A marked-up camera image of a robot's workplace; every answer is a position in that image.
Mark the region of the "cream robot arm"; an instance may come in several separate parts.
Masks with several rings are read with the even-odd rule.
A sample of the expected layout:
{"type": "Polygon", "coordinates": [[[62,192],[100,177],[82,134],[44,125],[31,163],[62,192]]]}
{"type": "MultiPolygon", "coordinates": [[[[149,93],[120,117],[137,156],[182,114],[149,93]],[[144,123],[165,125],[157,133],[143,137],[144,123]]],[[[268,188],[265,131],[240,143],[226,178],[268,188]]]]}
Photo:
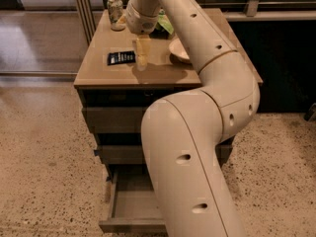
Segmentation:
{"type": "Polygon", "coordinates": [[[236,46],[196,0],[129,0],[126,24],[149,34],[164,11],[201,85],[163,97],[145,112],[145,162],[169,237],[246,237],[216,146],[253,118],[258,82],[236,46]]]}

